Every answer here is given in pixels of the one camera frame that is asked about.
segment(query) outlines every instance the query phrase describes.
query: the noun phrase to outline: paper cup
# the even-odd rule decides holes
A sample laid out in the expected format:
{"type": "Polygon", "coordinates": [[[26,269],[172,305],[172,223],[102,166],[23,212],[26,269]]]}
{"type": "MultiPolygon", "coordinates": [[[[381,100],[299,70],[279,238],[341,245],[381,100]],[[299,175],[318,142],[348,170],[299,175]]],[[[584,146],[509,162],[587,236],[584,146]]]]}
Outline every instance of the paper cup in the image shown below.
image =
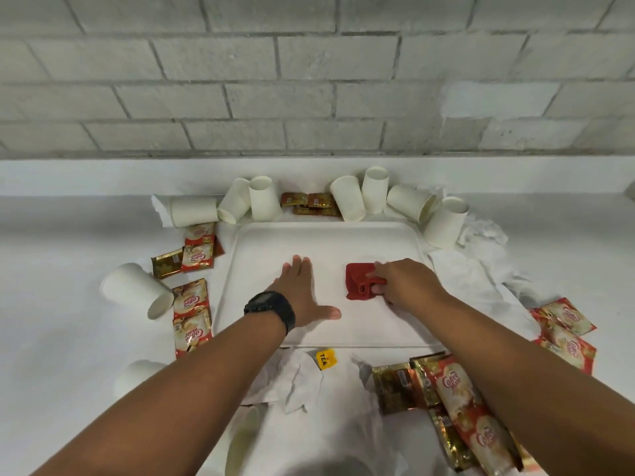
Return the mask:
{"type": "Polygon", "coordinates": [[[218,218],[228,224],[235,224],[251,207],[249,196],[249,181],[237,178],[227,191],[226,196],[218,206],[218,218]]]}
{"type": "Polygon", "coordinates": [[[250,408],[240,406],[202,467],[218,475],[239,475],[258,436],[265,412],[266,408],[261,404],[250,408]]]}
{"type": "Polygon", "coordinates": [[[390,207],[417,223],[422,223],[427,219],[435,201],[435,195],[405,185],[395,185],[388,192],[387,199],[390,207]]]}
{"type": "Polygon", "coordinates": [[[145,359],[135,360],[125,368],[115,380],[115,398],[121,399],[146,379],[150,379],[150,377],[165,368],[165,366],[166,364],[162,364],[161,362],[153,362],[145,359]]]}
{"type": "Polygon", "coordinates": [[[170,199],[170,216],[174,227],[217,222],[216,199],[214,197],[172,197],[170,199]]]}
{"type": "Polygon", "coordinates": [[[278,220],[282,217],[282,207],[273,180],[265,175],[254,177],[249,183],[251,217],[258,222],[278,220]]]}
{"type": "Polygon", "coordinates": [[[359,222],[364,218],[366,209],[357,177],[353,175],[339,177],[331,183],[331,193],[346,222],[359,222]]]}
{"type": "Polygon", "coordinates": [[[143,312],[156,319],[174,302],[174,294],[146,273],[139,264],[127,263],[110,272],[100,292],[109,301],[143,312]]]}
{"type": "Polygon", "coordinates": [[[469,205],[463,199],[445,197],[425,227],[425,241],[441,249],[452,247],[458,239],[468,210],[469,205]]]}
{"type": "Polygon", "coordinates": [[[378,214],[386,206],[388,194],[388,170],[384,167],[370,167],[364,175],[361,197],[369,214],[378,214]]]}

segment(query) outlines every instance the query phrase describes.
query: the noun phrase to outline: wristwatch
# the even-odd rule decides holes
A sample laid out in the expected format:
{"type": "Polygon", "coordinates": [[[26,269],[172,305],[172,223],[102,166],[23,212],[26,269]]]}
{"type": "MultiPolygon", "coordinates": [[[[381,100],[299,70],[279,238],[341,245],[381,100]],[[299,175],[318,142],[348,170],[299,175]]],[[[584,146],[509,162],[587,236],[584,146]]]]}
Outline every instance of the wristwatch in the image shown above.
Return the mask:
{"type": "Polygon", "coordinates": [[[295,327],[295,314],[289,304],[281,293],[275,291],[261,292],[251,300],[244,307],[244,313],[248,312],[266,312],[273,311],[284,323],[286,333],[295,327]]]}

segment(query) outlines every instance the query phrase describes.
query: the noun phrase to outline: white countertop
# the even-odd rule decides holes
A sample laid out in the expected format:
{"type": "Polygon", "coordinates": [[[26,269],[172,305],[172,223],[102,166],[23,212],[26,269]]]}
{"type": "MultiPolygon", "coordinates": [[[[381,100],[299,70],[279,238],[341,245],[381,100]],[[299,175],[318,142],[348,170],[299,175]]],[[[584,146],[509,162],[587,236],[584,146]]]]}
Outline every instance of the white countertop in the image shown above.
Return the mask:
{"type": "MultiPolygon", "coordinates": [[[[508,234],[521,269],[553,285],[597,325],[585,336],[598,349],[594,376],[635,401],[635,204],[617,194],[466,198],[508,234]]],[[[114,379],[127,364],[173,360],[170,317],[131,314],[103,301],[98,288],[120,263],[149,268],[150,256],[179,247],[182,231],[160,228],[149,197],[5,197],[0,221],[0,460],[4,472],[19,476],[113,402],[114,379]]],[[[222,229],[220,238],[226,242],[222,229]]],[[[212,291],[220,285],[214,274],[228,263],[220,258],[209,271],[212,291]]],[[[374,366],[419,355],[354,352],[374,366]]],[[[424,413],[413,414],[387,418],[387,430],[412,474],[438,474],[443,457],[433,429],[425,417],[417,421],[424,413]]]]}

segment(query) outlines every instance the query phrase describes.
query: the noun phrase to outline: red rag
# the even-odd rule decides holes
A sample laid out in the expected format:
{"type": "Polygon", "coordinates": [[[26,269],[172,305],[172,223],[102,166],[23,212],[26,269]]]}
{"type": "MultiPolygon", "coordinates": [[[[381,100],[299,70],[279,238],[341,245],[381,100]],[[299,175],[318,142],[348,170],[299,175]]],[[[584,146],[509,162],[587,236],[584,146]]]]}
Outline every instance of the red rag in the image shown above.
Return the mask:
{"type": "Polygon", "coordinates": [[[375,270],[375,264],[358,263],[346,265],[346,289],[347,299],[352,301],[365,301],[372,299],[375,294],[370,290],[373,284],[385,284],[386,280],[381,277],[368,277],[367,274],[375,270]]]}

